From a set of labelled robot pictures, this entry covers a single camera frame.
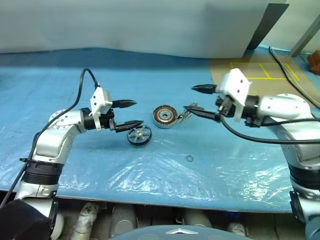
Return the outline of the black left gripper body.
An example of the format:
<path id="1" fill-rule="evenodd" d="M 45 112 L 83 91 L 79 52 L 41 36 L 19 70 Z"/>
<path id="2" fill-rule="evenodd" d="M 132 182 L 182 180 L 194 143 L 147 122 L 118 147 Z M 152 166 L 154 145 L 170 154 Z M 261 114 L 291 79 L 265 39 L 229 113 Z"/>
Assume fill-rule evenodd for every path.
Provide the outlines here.
<path id="1" fill-rule="evenodd" d="M 115 114 L 113 111 L 108 111 L 106 114 L 100 116 L 100 126 L 104 129 L 109 129 L 110 131 L 116 130 Z"/>

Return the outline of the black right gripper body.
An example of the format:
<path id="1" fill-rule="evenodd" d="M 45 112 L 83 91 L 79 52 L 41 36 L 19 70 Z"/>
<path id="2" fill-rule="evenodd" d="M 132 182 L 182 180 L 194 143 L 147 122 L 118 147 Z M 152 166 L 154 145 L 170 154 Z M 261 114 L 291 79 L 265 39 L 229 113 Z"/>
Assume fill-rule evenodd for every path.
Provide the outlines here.
<path id="1" fill-rule="evenodd" d="M 236 107 L 234 105 L 234 100 L 230 96 L 218 96 L 215 105 L 218 107 L 217 111 L 220 115 L 234 117 Z"/>

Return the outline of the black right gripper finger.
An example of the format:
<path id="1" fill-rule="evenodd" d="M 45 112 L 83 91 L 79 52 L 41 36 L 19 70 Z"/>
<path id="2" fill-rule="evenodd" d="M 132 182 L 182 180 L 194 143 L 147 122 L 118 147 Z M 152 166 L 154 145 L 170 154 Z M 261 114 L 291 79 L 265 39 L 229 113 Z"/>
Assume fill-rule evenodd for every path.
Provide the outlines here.
<path id="1" fill-rule="evenodd" d="M 198 117 L 213 120 L 217 123 L 221 122 L 221 115 L 216 112 L 207 111 L 202 107 L 198 106 L 184 106 L 184 109 L 188 112 L 191 112 L 193 115 L 196 115 Z"/>
<path id="2" fill-rule="evenodd" d="M 203 94 L 212 95 L 216 92 L 216 84 L 199 84 L 193 86 L 191 89 Z"/>

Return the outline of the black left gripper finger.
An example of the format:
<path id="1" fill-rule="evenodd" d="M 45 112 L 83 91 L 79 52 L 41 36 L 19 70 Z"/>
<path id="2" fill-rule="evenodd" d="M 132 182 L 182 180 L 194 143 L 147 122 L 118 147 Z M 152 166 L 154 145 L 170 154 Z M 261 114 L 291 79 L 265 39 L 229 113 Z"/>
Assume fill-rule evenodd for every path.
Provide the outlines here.
<path id="1" fill-rule="evenodd" d="M 115 125 L 115 132 L 125 132 L 129 131 L 137 126 L 140 126 L 144 121 L 143 120 L 132 120 L 132 121 L 126 121 L 123 124 L 116 124 Z"/>
<path id="2" fill-rule="evenodd" d="M 121 100 L 114 100 L 112 102 L 112 108 L 128 108 L 133 105 L 137 104 L 136 101 L 131 99 L 121 99 Z"/>

